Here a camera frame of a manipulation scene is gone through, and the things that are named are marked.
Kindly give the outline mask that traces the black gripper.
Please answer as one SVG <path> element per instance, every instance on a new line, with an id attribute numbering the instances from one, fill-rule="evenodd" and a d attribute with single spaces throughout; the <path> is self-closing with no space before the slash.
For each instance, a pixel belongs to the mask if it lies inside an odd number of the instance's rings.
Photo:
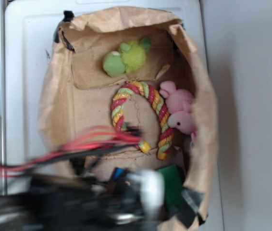
<path id="1" fill-rule="evenodd" d="M 122 182 L 107 182 L 84 231 L 155 231 L 164 205 L 164 179 L 151 169 L 128 170 Z"/>

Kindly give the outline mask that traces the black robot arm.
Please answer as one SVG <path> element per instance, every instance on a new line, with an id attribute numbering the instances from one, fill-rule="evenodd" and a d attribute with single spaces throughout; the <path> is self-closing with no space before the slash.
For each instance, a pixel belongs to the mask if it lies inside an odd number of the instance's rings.
<path id="1" fill-rule="evenodd" d="M 27 191 L 0 196 L 0 231 L 155 231 L 163 203 L 153 170 L 108 182 L 34 174 Z"/>

